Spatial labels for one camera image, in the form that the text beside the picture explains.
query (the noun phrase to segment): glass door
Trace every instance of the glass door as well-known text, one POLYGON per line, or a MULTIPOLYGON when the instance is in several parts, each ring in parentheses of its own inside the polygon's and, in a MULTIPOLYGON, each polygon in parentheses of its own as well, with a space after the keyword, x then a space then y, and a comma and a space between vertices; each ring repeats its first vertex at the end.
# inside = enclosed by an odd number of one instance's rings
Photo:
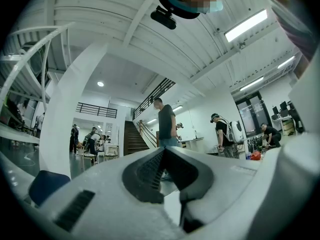
POLYGON ((263 123, 272 125, 260 93, 251 94, 236 102, 247 137, 260 134, 263 123))

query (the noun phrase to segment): balcony railing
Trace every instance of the balcony railing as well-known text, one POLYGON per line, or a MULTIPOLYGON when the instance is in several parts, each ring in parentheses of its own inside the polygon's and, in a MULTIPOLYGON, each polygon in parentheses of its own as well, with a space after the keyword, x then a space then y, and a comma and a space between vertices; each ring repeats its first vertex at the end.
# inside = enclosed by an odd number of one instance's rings
POLYGON ((153 104, 154 99, 160 97, 166 91, 168 91, 176 83, 170 79, 164 79, 149 95, 146 99, 136 108, 133 113, 133 119, 139 116, 143 111, 145 111, 150 105, 153 104))
POLYGON ((85 103, 78 103, 76 106, 76 112, 85 113, 95 116, 107 117, 107 118, 117 118, 117 109, 108 108, 103 106, 95 106, 85 103))

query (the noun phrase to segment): ceiling light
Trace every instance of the ceiling light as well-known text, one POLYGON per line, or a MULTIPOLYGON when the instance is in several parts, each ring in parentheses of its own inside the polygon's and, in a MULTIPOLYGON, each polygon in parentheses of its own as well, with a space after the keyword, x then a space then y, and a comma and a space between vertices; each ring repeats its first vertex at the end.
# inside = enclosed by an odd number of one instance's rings
POLYGON ((246 85, 245 87, 241 88, 241 89, 240 89, 240 92, 241 92, 241 91, 243 91, 244 89, 249 88, 250 86, 255 85, 256 83, 258 83, 258 82, 262 81, 263 79, 264 79, 264 77, 261 77, 261 78, 259 78, 258 80, 254 81, 254 82, 252 82, 252 83, 249 83, 249 84, 248 84, 248 85, 246 85))
POLYGON ((147 124, 151 124, 152 122, 157 121, 157 119, 153 119, 150 122, 147 122, 147 124))
POLYGON ((178 106, 173 110, 173 112, 176 112, 177 110, 182 109, 182 108, 183 108, 183 106, 178 106))
POLYGON ((238 36, 240 36, 241 34, 248 31, 249 29, 251 29, 252 27, 254 27, 255 25, 259 24, 267 18, 267 10, 259 11, 255 15, 251 16, 249 19, 245 20, 244 22, 235 26, 231 30, 227 31, 224 35, 228 42, 231 42, 233 39, 237 38, 238 36))
POLYGON ((292 61, 295 58, 295 56, 292 56, 290 59, 286 60, 284 63, 280 64, 278 66, 278 69, 280 69, 282 66, 284 66, 285 64, 289 63, 290 61, 292 61))

